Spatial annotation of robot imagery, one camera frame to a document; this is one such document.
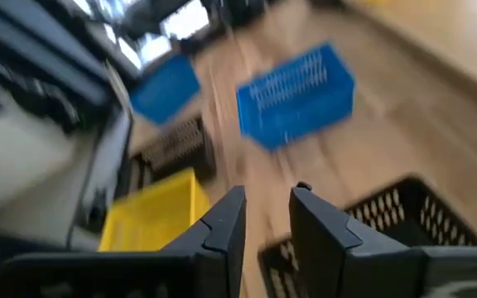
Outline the yellow plastic basket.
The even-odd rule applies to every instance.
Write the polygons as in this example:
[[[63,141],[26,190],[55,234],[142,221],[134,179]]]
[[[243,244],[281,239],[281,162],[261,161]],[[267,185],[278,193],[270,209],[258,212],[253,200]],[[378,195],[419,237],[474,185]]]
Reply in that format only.
[[[116,201],[107,212],[99,251],[158,251],[209,209],[194,170],[184,169]]]

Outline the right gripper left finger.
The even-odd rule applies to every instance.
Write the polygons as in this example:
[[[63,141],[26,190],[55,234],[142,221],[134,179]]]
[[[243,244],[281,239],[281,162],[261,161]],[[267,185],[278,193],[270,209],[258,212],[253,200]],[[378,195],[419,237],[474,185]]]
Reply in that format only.
[[[166,282],[167,298],[239,298],[246,232],[246,194],[232,187],[162,250],[184,269]]]

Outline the black plastic basket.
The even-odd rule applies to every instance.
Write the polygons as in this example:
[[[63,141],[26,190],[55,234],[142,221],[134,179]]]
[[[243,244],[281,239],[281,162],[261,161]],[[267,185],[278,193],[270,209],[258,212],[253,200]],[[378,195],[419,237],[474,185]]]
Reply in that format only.
[[[342,210],[408,246],[477,246],[477,233],[417,176],[404,176]],[[308,298],[290,234],[262,248],[258,262],[269,298]]]
[[[186,168],[192,168],[201,181],[216,174],[213,142],[200,114],[175,123],[147,142],[135,160],[149,170],[152,182]]]

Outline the blue plastic basket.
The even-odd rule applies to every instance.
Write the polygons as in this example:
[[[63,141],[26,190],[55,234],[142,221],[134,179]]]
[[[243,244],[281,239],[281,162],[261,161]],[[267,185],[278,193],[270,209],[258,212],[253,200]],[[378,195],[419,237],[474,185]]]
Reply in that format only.
[[[190,59],[174,55],[151,72],[130,93],[136,112],[162,125],[173,118],[200,91]]]
[[[275,151],[350,116],[354,87],[332,44],[320,44],[237,88],[241,134]]]

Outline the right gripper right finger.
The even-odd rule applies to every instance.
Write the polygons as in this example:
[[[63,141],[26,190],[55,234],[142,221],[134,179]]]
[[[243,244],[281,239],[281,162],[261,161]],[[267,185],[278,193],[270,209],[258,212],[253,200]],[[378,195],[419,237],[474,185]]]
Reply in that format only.
[[[291,237],[310,298],[417,298],[423,253],[351,218],[307,188],[291,189]]]

